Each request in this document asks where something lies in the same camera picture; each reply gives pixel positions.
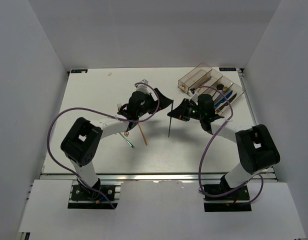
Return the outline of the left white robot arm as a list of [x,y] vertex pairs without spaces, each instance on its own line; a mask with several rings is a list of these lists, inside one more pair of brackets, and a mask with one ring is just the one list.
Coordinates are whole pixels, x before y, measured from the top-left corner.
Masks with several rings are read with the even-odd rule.
[[145,115],[153,115],[163,109],[160,106],[160,91],[153,90],[157,99],[146,90],[136,90],[132,93],[128,103],[118,108],[118,116],[90,121],[79,117],[60,144],[60,149],[74,166],[82,193],[93,200],[99,196],[101,181],[93,165],[93,158],[102,139],[118,133],[132,130]]

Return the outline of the black spoon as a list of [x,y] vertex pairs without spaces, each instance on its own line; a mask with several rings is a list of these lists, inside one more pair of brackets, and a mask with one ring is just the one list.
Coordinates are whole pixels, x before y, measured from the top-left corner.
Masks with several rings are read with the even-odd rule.
[[216,86],[216,91],[212,95],[214,101],[220,96],[220,93],[223,93],[223,87],[224,85],[221,83]]

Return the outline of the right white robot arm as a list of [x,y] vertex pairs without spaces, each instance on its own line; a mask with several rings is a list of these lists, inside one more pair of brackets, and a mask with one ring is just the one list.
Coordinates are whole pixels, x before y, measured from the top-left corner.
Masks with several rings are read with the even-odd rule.
[[208,198],[232,199],[238,190],[245,186],[254,176],[268,169],[281,160],[278,149],[263,124],[248,129],[229,124],[231,118],[217,114],[210,94],[201,94],[195,101],[185,98],[179,106],[171,110],[167,116],[184,122],[198,120],[202,129],[211,134],[207,146],[217,137],[223,137],[237,145],[239,163],[220,179],[215,191],[200,184],[199,191]]

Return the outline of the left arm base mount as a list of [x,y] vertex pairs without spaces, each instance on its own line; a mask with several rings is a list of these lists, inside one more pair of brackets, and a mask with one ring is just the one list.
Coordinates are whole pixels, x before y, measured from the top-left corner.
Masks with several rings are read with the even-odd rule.
[[105,197],[93,190],[85,188],[79,183],[72,185],[67,208],[68,209],[81,209],[81,210],[114,210],[120,199],[121,187],[114,184],[100,185],[100,192]]

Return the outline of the black knife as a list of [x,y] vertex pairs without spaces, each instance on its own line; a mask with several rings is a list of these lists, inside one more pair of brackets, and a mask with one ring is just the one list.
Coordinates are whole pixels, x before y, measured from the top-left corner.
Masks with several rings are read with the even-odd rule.
[[[229,103],[233,102],[236,97],[237,97],[237,94],[235,93],[231,98],[228,99],[228,102]],[[218,107],[215,111],[217,113],[221,112],[226,106],[229,105],[228,102],[226,101],[222,106]]]

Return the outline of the iridescent pink spoon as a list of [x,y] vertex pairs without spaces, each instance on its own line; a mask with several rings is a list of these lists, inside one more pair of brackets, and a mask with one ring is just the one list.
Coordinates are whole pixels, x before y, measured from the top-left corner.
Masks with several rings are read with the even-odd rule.
[[226,94],[226,92],[228,91],[228,87],[224,86],[222,89],[221,89],[221,93],[218,95],[218,98],[223,98],[223,95]]

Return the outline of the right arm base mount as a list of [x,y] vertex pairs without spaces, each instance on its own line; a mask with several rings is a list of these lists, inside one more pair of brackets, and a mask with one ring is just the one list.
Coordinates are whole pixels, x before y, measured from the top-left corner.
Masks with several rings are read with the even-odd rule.
[[213,198],[204,196],[203,205],[206,213],[251,212],[250,194],[247,186],[226,196]]

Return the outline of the blue knife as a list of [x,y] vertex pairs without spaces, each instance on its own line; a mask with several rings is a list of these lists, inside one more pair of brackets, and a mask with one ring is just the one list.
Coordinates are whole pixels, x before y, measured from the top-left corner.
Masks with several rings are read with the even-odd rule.
[[232,90],[229,91],[229,92],[225,95],[225,97],[223,97],[222,99],[220,99],[220,100],[214,105],[214,107],[215,107],[215,108],[218,108],[222,103],[224,103],[224,102],[226,101],[226,99],[229,99],[229,97],[232,95],[232,93],[233,93]]

